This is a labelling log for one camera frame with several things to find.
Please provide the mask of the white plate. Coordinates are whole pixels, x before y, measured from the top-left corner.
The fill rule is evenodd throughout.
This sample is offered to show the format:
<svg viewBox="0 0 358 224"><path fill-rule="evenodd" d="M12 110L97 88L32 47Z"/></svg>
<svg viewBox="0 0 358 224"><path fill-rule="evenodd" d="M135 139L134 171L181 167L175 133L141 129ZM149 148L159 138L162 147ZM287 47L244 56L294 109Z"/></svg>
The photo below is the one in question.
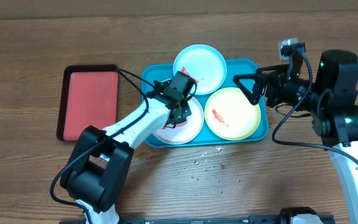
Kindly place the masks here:
<svg viewBox="0 0 358 224"><path fill-rule="evenodd" d="M154 147L186 144L199 135L204 124L204 111L196 98L192 98L188 105L191 114L186 121L181 121L175 127L169 124L153 133Z"/></svg>

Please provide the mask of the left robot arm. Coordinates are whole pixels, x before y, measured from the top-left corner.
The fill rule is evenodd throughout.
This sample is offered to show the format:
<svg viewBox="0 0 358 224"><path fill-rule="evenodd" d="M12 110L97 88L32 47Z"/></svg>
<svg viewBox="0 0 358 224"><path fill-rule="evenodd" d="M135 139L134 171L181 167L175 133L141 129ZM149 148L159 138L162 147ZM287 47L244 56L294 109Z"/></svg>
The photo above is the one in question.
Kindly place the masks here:
<svg viewBox="0 0 358 224"><path fill-rule="evenodd" d="M50 186L51 198L78 207L83 223L118 223L114 204L126 181L135 149L164 126L175 128L191 114L188 101L197 84L176 72L172 79L154 82L142 103L114 125L83 130L67 165Z"/></svg>

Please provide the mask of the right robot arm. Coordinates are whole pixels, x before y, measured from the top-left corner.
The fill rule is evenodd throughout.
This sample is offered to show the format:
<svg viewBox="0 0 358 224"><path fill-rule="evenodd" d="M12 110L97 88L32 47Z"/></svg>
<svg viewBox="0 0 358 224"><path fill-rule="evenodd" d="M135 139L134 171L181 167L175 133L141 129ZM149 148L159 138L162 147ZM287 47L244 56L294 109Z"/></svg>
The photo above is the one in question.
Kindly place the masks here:
<svg viewBox="0 0 358 224"><path fill-rule="evenodd" d="M266 105L280 103L292 111L307 111L321 144L282 141L287 146L313 147L327 151L339 176L351 223L358 223L358 57L346 50L322 53L318 72L308 70L308 79L298 77L302 65L310 63L300 50L283 50L286 65L258 68L254 74L236 75L234 83L251 104L265 96Z"/></svg>

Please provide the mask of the teal plastic tray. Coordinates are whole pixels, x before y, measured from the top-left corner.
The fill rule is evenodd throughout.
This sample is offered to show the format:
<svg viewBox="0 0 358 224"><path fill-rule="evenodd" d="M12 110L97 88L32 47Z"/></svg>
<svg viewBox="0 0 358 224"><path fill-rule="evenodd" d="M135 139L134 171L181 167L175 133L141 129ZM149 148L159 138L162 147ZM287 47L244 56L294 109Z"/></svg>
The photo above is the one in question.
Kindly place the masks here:
<svg viewBox="0 0 358 224"><path fill-rule="evenodd" d="M235 87L235 83L233 82L233 76L242 75L242 74L251 74L256 71L257 64L249 60L247 58L240 59L227 59L227 75L224 83L222 84L222 88L227 87ZM155 64L150 65L144 69L142 72L142 78L150 83L154 81L164 81L166 79L173 78L173 64L172 63L164 63L164 64ZM269 132L269 121L267 117L266 107L264 103L264 99L261 98L259 101L260 112L261 112L261 120L256 131L251 134L249 137L238 140L237 142L255 142L261 141ZM173 144L165 143L153 134L151 134L146 140L150 147L154 148L166 148L166 147L174 147ZM219 136L213 134L213 132L208 128L206 124L203 125L200 133L194 140L184 143L183 147L190 146L207 146L207 145L222 145L222 144L232 144L233 141L225 140L220 138Z"/></svg>

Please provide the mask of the dark red rectangular tray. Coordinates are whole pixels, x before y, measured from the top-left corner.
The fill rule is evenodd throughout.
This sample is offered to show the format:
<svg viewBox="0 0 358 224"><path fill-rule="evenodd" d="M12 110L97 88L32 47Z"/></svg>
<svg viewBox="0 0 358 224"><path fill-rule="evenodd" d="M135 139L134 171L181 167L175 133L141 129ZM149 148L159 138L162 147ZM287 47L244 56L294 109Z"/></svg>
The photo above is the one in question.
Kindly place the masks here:
<svg viewBox="0 0 358 224"><path fill-rule="evenodd" d="M117 122L119 74L114 64L70 65L63 73L57 139L76 141L92 125Z"/></svg>

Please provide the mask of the yellow green plate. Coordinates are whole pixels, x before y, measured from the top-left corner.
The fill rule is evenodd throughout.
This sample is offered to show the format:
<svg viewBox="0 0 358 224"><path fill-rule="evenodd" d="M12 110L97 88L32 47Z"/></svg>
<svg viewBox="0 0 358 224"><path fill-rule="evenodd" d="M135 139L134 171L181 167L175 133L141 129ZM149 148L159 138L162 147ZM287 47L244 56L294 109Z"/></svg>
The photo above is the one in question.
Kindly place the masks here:
<svg viewBox="0 0 358 224"><path fill-rule="evenodd" d="M204 107L208 128L218 137L239 141L251 136L259 127L262 114L239 88L228 87L213 93Z"/></svg>

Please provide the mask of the light blue plate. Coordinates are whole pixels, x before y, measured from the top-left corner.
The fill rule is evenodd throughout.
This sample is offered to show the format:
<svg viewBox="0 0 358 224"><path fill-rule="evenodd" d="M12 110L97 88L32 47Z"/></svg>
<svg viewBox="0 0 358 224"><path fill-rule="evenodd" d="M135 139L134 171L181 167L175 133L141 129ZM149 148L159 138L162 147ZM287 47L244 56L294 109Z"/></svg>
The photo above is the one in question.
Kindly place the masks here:
<svg viewBox="0 0 358 224"><path fill-rule="evenodd" d="M173 74L182 72L195 80L196 95L208 95L218 90L227 75L224 57L215 48L195 44L184 48L175 58Z"/></svg>

